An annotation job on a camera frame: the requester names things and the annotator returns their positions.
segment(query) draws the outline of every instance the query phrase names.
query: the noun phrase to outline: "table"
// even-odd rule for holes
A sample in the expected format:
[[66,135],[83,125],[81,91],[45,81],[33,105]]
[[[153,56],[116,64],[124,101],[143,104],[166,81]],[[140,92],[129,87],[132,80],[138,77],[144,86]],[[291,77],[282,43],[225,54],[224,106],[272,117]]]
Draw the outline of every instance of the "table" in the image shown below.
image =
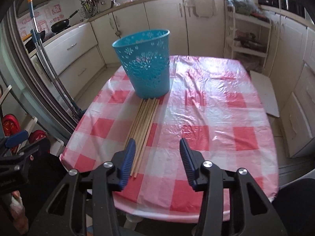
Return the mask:
[[[129,214],[197,223],[202,192],[188,185],[179,153],[185,137],[191,149],[220,168],[246,168],[267,197],[278,190],[272,131],[248,74],[239,61],[170,57],[171,91],[160,98],[137,178],[130,178],[115,206]],[[97,168],[122,150],[140,99],[120,67],[95,97],[60,160],[80,172]],[[229,195],[224,192],[224,220]]]

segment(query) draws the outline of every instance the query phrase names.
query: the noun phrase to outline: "blue gripper pad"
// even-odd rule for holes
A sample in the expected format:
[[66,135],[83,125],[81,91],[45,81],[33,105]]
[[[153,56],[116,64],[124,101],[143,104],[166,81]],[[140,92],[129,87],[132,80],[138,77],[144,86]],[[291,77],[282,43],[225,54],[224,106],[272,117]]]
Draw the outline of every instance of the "blue gripper pad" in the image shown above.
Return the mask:
[[116,162],[113,162],[117,165],[117,177],[119,178],[119,187],[123,190],[129,180],[132,163],[134,155],[136,153],[136,142],[134,139],[130,139],[125,150],[119,152],[121,153],[121,165],[118,165]]
[[23,130],[21,132],[14,134],[13,136],[10,136],[5,143],[5,147],[6,148],[15,147],[27,139],[28,139],[28,132],[26,130]]
[[197,190],[197,180],[200,177],[200,166],[204,162],[204,158],[200,152],[191,150],[184,138],[180,140],[180,154],[188,183],[194,190]]

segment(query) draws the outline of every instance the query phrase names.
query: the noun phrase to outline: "white cabinet door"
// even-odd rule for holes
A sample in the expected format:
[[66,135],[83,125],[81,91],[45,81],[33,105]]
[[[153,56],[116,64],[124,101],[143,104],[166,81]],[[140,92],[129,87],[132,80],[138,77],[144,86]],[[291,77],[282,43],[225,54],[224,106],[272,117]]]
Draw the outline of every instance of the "white cabinet door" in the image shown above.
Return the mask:
[[315,72],[315,31],[308,27],[308,40],[304,53],[304,61]]
[[45,46],[45,50],[59,75],[72,62],[97,45],[90,23],[63,34]]
[[269,77],[272,71],[273,63],[276,59],[276,53],[277,53],[277,48],[279,44],[281,16],[279,14],[274,13],[273,11],[263,11],[263,13],[272,22],[268,56],[267,56],[265,68],[263,71],[264,75]]
[[225,40],[224,0],[215,0],[217,15],[197,17],[191,7],[185,7],[190,56],[223,57]]
[[146,2],[145,11],[150,29],[170,31],[170,55],[188,56],[188,37],[183,0]]
[[91,22],[100,52],[106,64],[119,63],[114,48],[111,46],[119,39],[117,27],[112,13],[97,18]]
[[280,111],[300,78],[306,38],[305,26],[281,16],[280,40],[270,75]]
[[102,67],[103,60],[97,47],[94,47],[73,62],[61,73],[59,78],[74,98]]
[[140,3],[113,12],[120,37],[149,30],[144,4]]
[[310,126],[296,96],[292,93],[280,113],[290,157],[298,153],[313,138]]

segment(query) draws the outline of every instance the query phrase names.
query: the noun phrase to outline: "white board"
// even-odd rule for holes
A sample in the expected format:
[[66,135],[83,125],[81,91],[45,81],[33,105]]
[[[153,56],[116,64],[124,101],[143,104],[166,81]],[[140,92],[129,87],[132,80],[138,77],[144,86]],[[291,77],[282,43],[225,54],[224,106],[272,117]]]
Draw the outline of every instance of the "white board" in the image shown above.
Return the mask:
[[279,108],[270,79],[254,71],[250,71],[250,76],[266,113],[279,118]]

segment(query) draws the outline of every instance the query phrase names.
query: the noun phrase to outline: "blue plastic basket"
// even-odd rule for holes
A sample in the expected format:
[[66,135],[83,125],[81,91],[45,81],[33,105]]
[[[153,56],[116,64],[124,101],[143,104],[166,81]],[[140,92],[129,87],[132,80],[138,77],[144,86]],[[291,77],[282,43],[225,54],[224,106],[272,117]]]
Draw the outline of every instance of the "blue plastic basket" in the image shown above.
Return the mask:
[[140,98],[158,98],[170,90],[169,34],[160,29],[144,31],[112,45]]

